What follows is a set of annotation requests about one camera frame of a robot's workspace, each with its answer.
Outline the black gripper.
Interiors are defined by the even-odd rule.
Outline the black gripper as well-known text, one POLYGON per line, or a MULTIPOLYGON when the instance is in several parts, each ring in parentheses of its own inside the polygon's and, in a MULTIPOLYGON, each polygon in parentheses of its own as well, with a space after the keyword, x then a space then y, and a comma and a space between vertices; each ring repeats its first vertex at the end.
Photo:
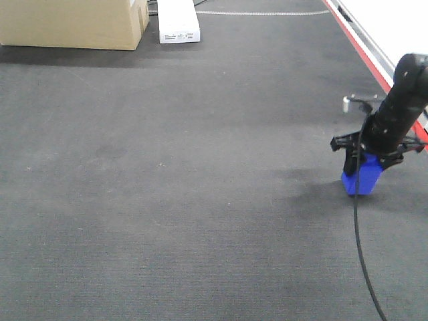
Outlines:
POLYGON ((404 120, 387 122, 370 115, 364 120, 361 130, 333 137, 330 146, 333 151, 346 150, 343 173, 347 177, 357 172, 364 152, 375 155, 385 170, 401 164, 404 153, 421 152, 427 146, 426 142, 407 136, 410 127, 410 123, 404 120))

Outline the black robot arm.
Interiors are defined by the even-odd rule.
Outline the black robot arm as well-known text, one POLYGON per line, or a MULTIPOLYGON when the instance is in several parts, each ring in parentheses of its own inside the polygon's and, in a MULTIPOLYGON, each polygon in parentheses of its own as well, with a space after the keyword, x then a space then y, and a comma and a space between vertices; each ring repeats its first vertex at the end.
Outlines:
POLYGON ((427 106, 427 56, 405 54, 395 68, 393 81, 393 87, 375 113, 371 103, 378 102, 377 98, 344 98, 345 108, 350 102, 358 102, 368 113, 361 131, 335 136, 330 142, 333 151, 346 150, 343 170, 348 176, 356 172, 357 165, 367 161, 365 152, 375 155, 382 169, 387 169, 401 163, 403 153, 422 151, 423 143, 407 138, 406 134, 427 106))

